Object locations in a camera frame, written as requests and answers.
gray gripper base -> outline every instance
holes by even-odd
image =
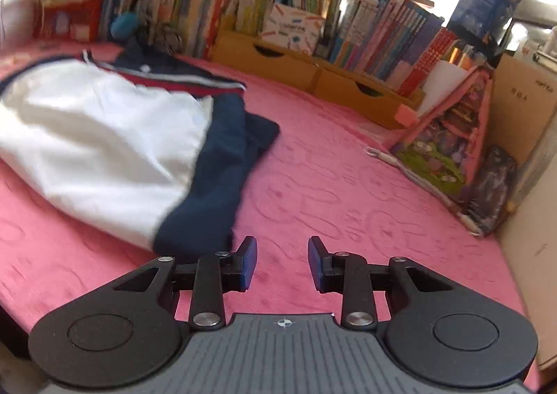
[[[50,384],[41,394],[79,391]],[[195,334],[172,365],[115,394],[441,394],[396,366],[377,338],[330,314],[236,314]],[[474,393],[527,394],[520,382]]]

white and navy jacket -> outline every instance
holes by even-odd
[[[111,64],[45,59],[0,82],[0,157],[67,214],[195,261],[230,249],[242,186],[279,134],[244,90],[137,45]]]

drawer handle cutout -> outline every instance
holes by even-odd
[[[262,56],[266,58],[281,58],[284,56],[284,53],[279,53],[278,51],[271,50],[270,48],[260,47],[259,45],[253,45],[255,50]]]
[[[381,92],[378,92],[375,89],[372,89],[371,87],[366,86],[365,84],[361,84],[361,83],[356,82],[356,86],[358,86],[358,89],[360,89],[361,93],[365,93],[366,95],[369,95],[370,97],[383,97],[383,94]]]

pink bed sheet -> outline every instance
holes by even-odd
[[[35,44],[0,59],[0,75],[29,58],[76,53],[81,45]],[[100,59],[112,45],[93,46]],[[320,295],[307,264],[307,239],[370,263],[406,256],[523,312],[498,242],[476,240],[428,193],[364,153],[387,138],[356,113],[289,87],[203,61],[248,84],[249,111],[278,122],[281,135],[250,175],[235,226],[236,245],[255,235],[259,258],[250,290],[226,295],[227,313],[340,312],[340,295]],[[0,304],[26,330],[45,313],[151,260],[154,255],[61,213],[0,161]],[[380,319],[388,319],[377,295]],[[176,316],[185,319],[184,293]],[[527,379],[539,387],[536,370]]]

white fabric panel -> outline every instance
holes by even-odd
[[[42,65],[1,97],[0,157],[69,215],[150,249],[188,194],[212,103],[80,61]]]

